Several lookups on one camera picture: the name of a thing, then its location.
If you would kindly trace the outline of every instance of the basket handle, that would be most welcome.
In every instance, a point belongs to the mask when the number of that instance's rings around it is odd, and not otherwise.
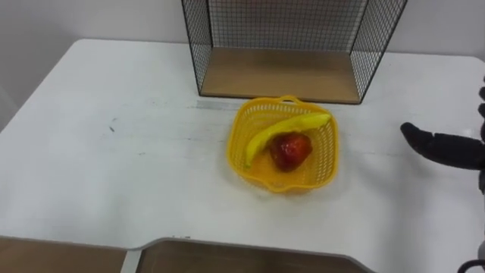
[[[301,100],[299,100],[295,96],[291,96],[291,95],[281,96],[281,97],[277,98],[276,100],[277,100],[277,102],[293,102],[297,105],[305,104],[304,102],[302,102]]]

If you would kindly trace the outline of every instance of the red apple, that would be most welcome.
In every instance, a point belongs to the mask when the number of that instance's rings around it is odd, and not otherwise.
[[[281,171],[293,171],[304,162],[313,148],[308,136],[293,132],[275,136],[270,141],[269,150],[274,164]]]

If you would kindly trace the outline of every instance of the table surface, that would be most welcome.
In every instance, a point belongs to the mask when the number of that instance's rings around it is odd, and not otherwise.
[[[0,235],[137,249],[160,238],[351,256],[379,272],[454,271],[483,239],[477,172],[399,132],[478,137],[476,58],[386,54],[339,123],[339,173],[302,196],[240,180],[224,157],[243,99],[199,97],[189,47],[80,40],[0,133]]]

